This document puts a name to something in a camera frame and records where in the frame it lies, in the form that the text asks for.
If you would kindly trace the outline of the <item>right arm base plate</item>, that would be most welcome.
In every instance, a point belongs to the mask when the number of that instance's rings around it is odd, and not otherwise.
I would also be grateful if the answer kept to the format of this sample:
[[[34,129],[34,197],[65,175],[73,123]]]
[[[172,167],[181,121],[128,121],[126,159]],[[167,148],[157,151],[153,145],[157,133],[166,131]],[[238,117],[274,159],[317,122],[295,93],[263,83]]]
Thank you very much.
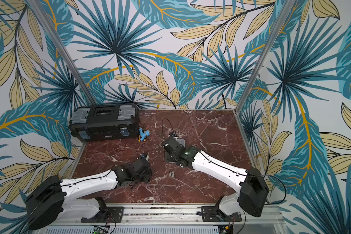
[[[241,214],[233,213],[226,215],[215,206],[202,206],[201,211],[197,212],[202,216],[203,222],[241,222]]]

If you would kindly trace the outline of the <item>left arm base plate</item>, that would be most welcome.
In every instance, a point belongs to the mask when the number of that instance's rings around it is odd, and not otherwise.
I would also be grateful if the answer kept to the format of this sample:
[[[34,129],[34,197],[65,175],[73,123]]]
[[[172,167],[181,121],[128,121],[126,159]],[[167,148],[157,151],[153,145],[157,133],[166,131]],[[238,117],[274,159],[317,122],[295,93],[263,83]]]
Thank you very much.
[[[81,223],[108,223],[110,221],[121,223],[124,207],[107,207],[99,211],[92,218],[82,218]]]

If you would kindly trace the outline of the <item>grey plastic storage box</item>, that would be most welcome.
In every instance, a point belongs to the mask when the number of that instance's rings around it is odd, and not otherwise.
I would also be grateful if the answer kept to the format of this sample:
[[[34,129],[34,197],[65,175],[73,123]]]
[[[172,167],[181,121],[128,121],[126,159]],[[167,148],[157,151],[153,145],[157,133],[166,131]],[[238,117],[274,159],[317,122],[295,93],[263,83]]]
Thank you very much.
[[[176,139],[176,141],[181,144],[183,147],[185,147],[185,140],[184,139]]]

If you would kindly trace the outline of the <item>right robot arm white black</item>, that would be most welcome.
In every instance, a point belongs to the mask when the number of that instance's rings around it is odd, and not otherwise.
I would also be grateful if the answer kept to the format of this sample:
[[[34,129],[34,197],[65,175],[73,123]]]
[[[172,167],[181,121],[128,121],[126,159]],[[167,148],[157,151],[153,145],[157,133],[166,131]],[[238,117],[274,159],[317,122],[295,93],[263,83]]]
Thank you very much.
[[[161,146],[168,157],[166,162],[208,174],[235,191],[234,194],[222,196],[218,200],[212,217],[223,220],[239,212],[261,217],[269,188],[264,175],[258,169],[252,167],[247,170],[229,165],[198,148],[186,148],[171,136],[166,138]]]

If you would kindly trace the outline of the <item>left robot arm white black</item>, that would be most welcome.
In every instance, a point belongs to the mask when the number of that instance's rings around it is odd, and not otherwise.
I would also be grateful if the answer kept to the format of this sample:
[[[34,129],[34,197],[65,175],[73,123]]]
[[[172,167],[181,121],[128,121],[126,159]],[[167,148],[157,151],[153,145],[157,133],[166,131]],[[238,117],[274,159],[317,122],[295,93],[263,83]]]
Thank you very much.
[[[68,218],[79,218],[82,223],[118,223],[123,207],[109,208],[102,197],[84,197],[100,191],[147,183],[151,176],[151,166],[145,158],[81,178],[62,180],[56,175],[50,176],[25,200],[28,228],[35,231],[56,220]]]

